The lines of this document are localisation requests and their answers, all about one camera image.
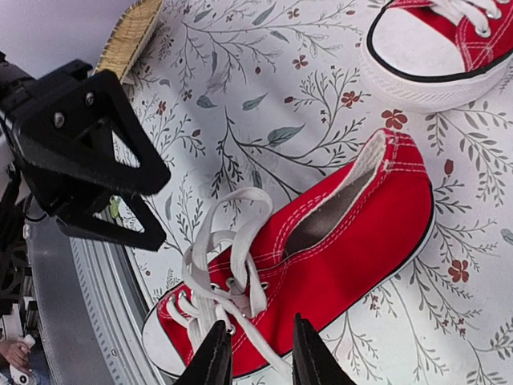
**robotic arm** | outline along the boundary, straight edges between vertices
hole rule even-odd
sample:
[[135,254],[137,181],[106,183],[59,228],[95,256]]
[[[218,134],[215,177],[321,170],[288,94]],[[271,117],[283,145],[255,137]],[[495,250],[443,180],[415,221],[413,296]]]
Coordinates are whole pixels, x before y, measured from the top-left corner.
[[[149,250],[165,241],[143,196],[158,193],[171,173],[115,74],[88,77],[90,69],[75,60],[36,80],[0,52],[0,252],[32,197],[71,237]],[[115,160],[113,133],[139,167]],[[142,233],[96,216],[112,196],[125,201]]]

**red canvas fabric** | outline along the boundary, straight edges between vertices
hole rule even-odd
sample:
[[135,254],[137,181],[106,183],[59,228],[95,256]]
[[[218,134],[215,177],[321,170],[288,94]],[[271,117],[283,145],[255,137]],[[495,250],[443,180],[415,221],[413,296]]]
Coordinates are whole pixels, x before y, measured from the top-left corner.
[[443,16],[433,12],[430,9],[433,3],[428,0],[396,0],[388,7],[408,10],[413,16],[420,18],[446,36],[459,49],[465,63],[465,70],[473,71],[510,54],[513,50],[513,2],[495,4],[503,15],[497,20],[488,19],[491,28],[490,38],[480,37],[467,18],[463,18],[455,26]]
[[[279,354],[291,351],[294,315],[301,312],[316,330],[335,318],[393,273],[416,249],[433,212],[431,189],[422,157],[405,134],[383,129],[386,153],[378,174],[356,204],[323,241],[284,256],[297,224],[333,193],[353,167],[349,164],[275,213],[253,242],[251,253],[261,282],[269,284],[268,308],[252,320]],[[210,264],[212,282],[228,290],[230,249]],[[184,291],[179,285],[157,304],[161,326],[184,362],[192,359],[186,330],[173,321],[166,305]],[[236,377],[267,366],[244,331],[232,319],[233,371]]]

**white tablecloth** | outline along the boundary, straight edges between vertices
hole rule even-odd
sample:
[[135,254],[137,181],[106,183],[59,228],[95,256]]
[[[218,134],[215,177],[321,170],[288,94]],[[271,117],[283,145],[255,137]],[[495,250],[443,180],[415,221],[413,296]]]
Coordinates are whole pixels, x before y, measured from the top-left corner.
[[[424,155],[434,235],[420,258],[321,337],[359,384],[511,383],[513,68],[475,103],[435,115],[398,111],[369,94],[358,69],[362,37],[382,4],[168,3],[128,89],[172,170],[148,199],[168,240],[158,253],[135,251],[143,289],[153,303],[180,280],[181,255],[217,197],[256,185],[279,209],[354,158],[374,130],[397,128]],[[236,229],[254,209],[229,205],[216,227]],[[238,381],[277,383],[270,369]]]

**white toe cap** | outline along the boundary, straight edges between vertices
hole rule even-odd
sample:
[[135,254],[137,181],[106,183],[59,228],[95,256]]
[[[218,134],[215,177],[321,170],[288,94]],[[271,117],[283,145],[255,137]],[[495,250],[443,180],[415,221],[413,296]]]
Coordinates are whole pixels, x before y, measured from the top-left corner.
[[419,18],[390,8],[372,35],[374,50],[391,67],[408,75],[443,76],[465,71],[458,48]]

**shoelace bow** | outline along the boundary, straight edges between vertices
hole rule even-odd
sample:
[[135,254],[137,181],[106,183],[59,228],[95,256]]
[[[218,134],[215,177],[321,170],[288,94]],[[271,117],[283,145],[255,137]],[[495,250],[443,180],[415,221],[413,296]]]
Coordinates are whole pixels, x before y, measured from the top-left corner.
[[[225,230],[213,233],[212,222],[216,210],[223,203],[234,200],[264,202],[265,212],[261,217],[256,216],[251,221],[246,222],[237,232]],[[265,288],[261,285],[249,249],[253,239],[272,214],[273,202],[271,197],[259,188],[241,188],[231,192],[213,205],[208,210],[198,231],[196,241],[184,254],[182,278],[184,284],[191,290],[190,301],[184,295],[184,292],[181,292],[178,299],[172,298],[167,308],[172,318],[181,326],[187,328],[188,337],[195,352],[217,320],[224,320],[228,332],[234,334],[234,325],[230,323],[228,318],[228,314],[231,314],[259,353],[285,379],[289,380],[292,367],[276,354],[258,329],[248,320],[249,318],[255,318],[267,308]],[[232,243],[230,270],[233,278],[227,280],[227,285],[230,287],[229,291],[224,291],[219,286],[212,284],[208,272],[207,254],[216,249],[222,242]],[[246,296],[244,292],[248,284],[249,296]],[[189,316],[188,318],[178,311],[176,302],[178,302],[180,309]]]
[[[491,36],[488,19],[502,17],[500,9],[494,0],[431,0],[435,6],[440,7],[443,14],[449,14],[456,19],[466,17],[474,25],[476,33],[483,37]],[[507,4],[510,0],[496,0],[499,4]]]

